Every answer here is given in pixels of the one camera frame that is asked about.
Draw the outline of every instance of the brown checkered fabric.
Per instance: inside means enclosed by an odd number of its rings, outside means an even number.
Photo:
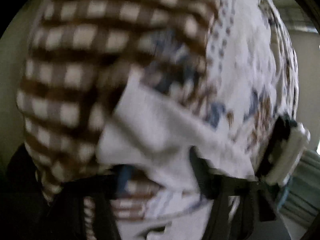
[[[25,144],[50,202],[63,182],[104,173],[95,147],[132,67],[153,61],[150,33],[173,29],[205,72],[216,0],[49,0],[31,37],[17,104]]]
[[[162,189],[160,185],[136,169],[126,184],[125,193],[111,201],[115,217],[118,220],[143,220],[148,208],[148,201],[160,189]]]

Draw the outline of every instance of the blue fabric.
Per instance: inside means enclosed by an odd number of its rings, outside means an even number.
[[[207,117],[206,121],[209,122],[209,124],[216,129],[219,125],[221,115],[225,113],[226,106],[219,102],[214,102],[211,105],[211,112],[210,115]]]
[[[288,195],[290,193],[290,187],[292,185],[292,177],[290,177],[289,182],[287,183],[287,185],[284,187],[284,189],[282,190],[282,193],[280,194],[280,200],[277,204],[277,209],[280,210],[282,208],[282,206],[284,205],[285,201],[288,198]]]
[[[117,190],[116,195],[117,197],[121,197],[123,194],[126,193],[125,186],[129,179],[131,179],[133,174],[134,167],[131,165],[124,165],[119,173],[118,182],[117,182]]]
[[[258,98],[258,92],[255,89],[252,89],[251,93],[251,103],[248,114],[245,114],[243,117],[243,121],[247,121],[251,116],[253,116],[257,109],[259,104],[259,98]]]

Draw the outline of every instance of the checkered pattern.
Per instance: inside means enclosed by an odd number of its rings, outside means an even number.
[[[87,240],[97,240],[93,231],[93,223],[95,220],[95,202],[92,197],[84,197],[84,226]]]
[[[161,189],[139,171],[127,181],[125,193],[112,200],[114,215],[118,220],[141,220],[149,208],[149,200]]]
[[[217,13],[214,0],[48,1],[31,37],[17,105],[49,202],[62,182],[106,171],[95,147],[128,71],[169,60],[154,54],[152,34],[175,30],[196,69]]]
[[[301,8],[278,8],[281,19],[288,30],[318,33],[310,18]]]

